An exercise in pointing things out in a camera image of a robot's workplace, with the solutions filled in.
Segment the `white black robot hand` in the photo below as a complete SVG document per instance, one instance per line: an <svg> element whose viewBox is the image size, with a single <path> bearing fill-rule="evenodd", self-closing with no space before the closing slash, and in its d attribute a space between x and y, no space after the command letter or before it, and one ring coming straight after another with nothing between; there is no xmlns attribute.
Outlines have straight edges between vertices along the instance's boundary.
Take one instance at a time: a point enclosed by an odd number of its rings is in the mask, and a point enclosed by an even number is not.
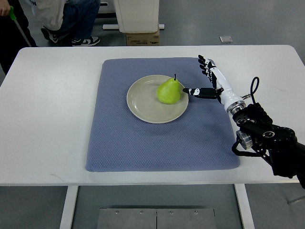
<svg viewBox="0 0 305 229"><path fill-rule="evenodd" d="M183 92L196 98L216 99L219 103L224 105L225 111L232 115L246 108L244 99L234 93L231 85L221 71L215 66L213 60L199 55L198 62L200 63L203 75L207 76L212 87L193 89L183 88Z"/></svg>

